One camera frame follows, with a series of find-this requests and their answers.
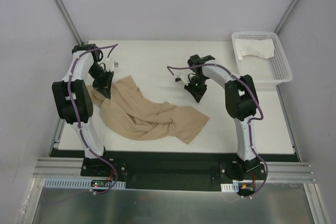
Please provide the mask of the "beige t shirt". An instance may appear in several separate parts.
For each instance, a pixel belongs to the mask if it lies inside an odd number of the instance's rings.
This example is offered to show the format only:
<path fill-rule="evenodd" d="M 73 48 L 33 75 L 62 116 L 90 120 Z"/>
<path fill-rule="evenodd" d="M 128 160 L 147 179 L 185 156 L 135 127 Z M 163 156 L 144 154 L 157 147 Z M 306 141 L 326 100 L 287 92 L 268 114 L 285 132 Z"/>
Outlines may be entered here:
<path fill-rule="evenodd" d="M 185 144 L 195 139 L 209 117 L 192 106 L 146 99 L 131 76 L 113 83 L 106 98 L 91 85 L 91 99 L 99 107 L 104 124 L 115 133 L 136 141 L 152 141 L 173 136 Z"/>

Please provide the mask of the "white plastic basket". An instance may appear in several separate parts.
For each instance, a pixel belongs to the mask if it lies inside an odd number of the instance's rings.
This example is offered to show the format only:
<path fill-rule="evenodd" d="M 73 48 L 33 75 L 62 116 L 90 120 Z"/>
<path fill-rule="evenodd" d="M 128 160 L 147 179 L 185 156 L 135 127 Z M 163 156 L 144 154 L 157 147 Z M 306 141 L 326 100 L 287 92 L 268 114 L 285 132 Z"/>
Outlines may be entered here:
<path fill-rule="evenodd" d="M 235 47 L 236 39 L 272 39 L 275 47 L 274 56 L 269 59 L 245 56 L 243 60 L 239 60 Z M 278 84 L 292 80 L 287 57 L 275 33 L 266 31 L 235 32 L 232 34 L 232 43 L 239 74 L 241 76 L 250 75 L 257 89 L 271 89 Z"/>

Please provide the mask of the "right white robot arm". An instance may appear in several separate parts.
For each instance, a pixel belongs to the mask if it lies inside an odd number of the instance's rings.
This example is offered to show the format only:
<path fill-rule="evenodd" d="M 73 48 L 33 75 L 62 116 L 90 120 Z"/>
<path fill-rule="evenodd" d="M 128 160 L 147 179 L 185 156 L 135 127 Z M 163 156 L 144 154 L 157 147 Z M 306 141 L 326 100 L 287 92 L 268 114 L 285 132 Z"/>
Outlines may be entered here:
<path fill-rule="evenodd" d="M 225 108 L 234 119 L 237 135 L 237 159 L 225 169 L 226 175 L 242 181 L 255 173 L 260 164 L 254 149 L 255 137 L 252 118 L 259 105 L 256 89 L 251 76 L 237 77 L 225 67 L 216 64 L 212 56 L 200 57 L 193 55 L 187 61 L 193 71 L 188 77 L 184 89 L 188 91 L 196 102 L 200 102 L 207 90 L 206 80 L 212 79 L 225 91 Z"/>

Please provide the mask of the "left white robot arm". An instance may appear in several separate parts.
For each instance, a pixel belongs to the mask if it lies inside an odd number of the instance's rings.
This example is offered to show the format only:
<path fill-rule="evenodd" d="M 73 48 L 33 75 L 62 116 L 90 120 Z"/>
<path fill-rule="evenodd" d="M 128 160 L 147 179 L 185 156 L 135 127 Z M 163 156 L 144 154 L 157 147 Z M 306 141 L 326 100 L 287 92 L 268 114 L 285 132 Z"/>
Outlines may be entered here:
<path fill-rule="evenodd" d="M 100 143 L 92 122 L 93 101 L 85 79 L 93 78 L 92 87 L 104 99 L 111 98 L 114 72 L 100 66 L 103 50 L 113 50 L 117 45 L 98 47 L 95 44 L 77 45 L 72 50 L 72 62 L 62 80 L 53 82 L 52 92 L 58 115 L 77 132 L 85 151 L 85 157 L 98 158 L 92 169 L 99 176 L 110 173 L 111 164 L 103 157 L 105 147 Z"/>

